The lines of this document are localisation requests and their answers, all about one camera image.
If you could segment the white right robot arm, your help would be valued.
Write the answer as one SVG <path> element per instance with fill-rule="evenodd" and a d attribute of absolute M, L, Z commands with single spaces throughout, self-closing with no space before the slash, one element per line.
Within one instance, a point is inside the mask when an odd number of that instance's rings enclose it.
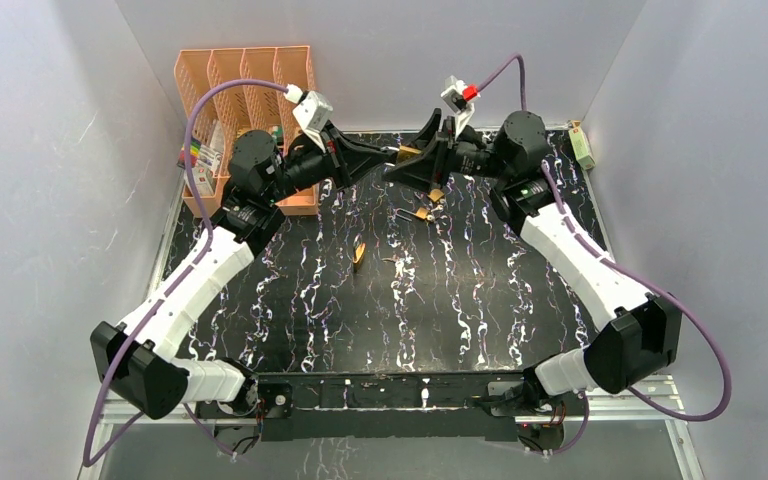
<path fill-rule="evenodd" d="M 587 346 L 526 368 L 523 399 L 531 411 L 550 413 L 571 391 L 620 393 L 675 361 L 680 310 L 612 269 L 607 252 L 581 231 L 542 169 L 553 149 L 540 116 L 509 114 L 485 144 L 436 112 L 417 139 L 414 153 L 388 168 L 384 180 L 429 192 L 453 173 L 494 179 L 497 217 L 549 262 L 590 314 L 596 336 Z"/>

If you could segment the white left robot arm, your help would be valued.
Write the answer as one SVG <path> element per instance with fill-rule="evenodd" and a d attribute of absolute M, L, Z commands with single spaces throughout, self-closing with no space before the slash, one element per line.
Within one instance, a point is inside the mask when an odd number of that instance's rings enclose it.
<path fill-rule="evenodd" d="M 220 402 L 235 416 L 254 411 L 259 391 L 252 370 L 232 359 L 187 360 L 177 352 L 214 298 L 269 245 L 286 217 L 279 202 L 326 179 L 348 187 L 392 163 L 394 147 L 346 138 L 326 127 L 324 143 L 298 136 L 284 154 L 273 136 L 238 137 L 222 206 L 193 250 L 146 300 L 122 320 L 102 322 L 90 345 L 103 385 L 157 420 L 182 403 Z"/>

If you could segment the large brass padlock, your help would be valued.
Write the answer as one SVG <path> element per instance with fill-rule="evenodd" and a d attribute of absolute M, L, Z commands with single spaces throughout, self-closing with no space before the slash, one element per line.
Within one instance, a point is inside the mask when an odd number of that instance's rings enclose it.
<path fill-rule="evenodd" d="M 358 241 L 355 243 L 352 249 L 352 269 L 354 273 L 358 273 L 363 265 L 366 253 L 366 243 Z"/>

